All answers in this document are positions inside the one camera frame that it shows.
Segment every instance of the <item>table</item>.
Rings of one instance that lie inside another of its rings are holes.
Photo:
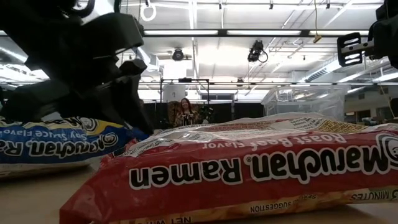
[[[0,223],[56,224],[58,209],[90,178],[97,164],[36,179],[0,182]],[[393,224],[398,203],[347,205],[316,212],[278,215],[223,224]]]

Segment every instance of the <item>wooden table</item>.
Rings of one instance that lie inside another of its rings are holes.
[[[0,182],[0,224],[58,223],[58,209],[93,175],[95,167],[38,179]],[[350,205],[317,212],[221,223],[396,224],[398,203]]]

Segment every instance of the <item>black machine part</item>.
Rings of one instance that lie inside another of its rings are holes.
[[[83,25],[81,18],[92,12],[95,0],[82,11],[72,9],[75,4],[0,0],[0,28],[29,56],[25,64],[31,70],[41,68],[50,77],[17,88],[0,115],[29,122],[58,111],[152,134],[137,93],[145,63],[136,59],[116,66],[116,54],[144,44],[143,27],[132,16],[114,12]]]
[[[376,10],[376,18],[367,42],[362,43],[360,33],[338,38],[338,60],[342,67],[362,63],[364,52],[372,59],[388,56],[391,65],[398,68],[398,1],[384,0]]]

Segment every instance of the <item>long hair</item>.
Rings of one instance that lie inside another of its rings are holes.
[[[191,102],[190,102],[188,99],[186,99],[186,98],[183,98],[183,99],[180,101],[181,112],[184,113],[184,108],[182,107],[182,101],[183,101],[183,100],[185,100],[185,101],[188,103],[189,112],[192,113]]]

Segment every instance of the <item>blue ramen package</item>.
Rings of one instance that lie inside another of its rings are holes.
[[[146,136],[97,119],[22,123],[0,117],[0,178],[87,166],[137,138]]]

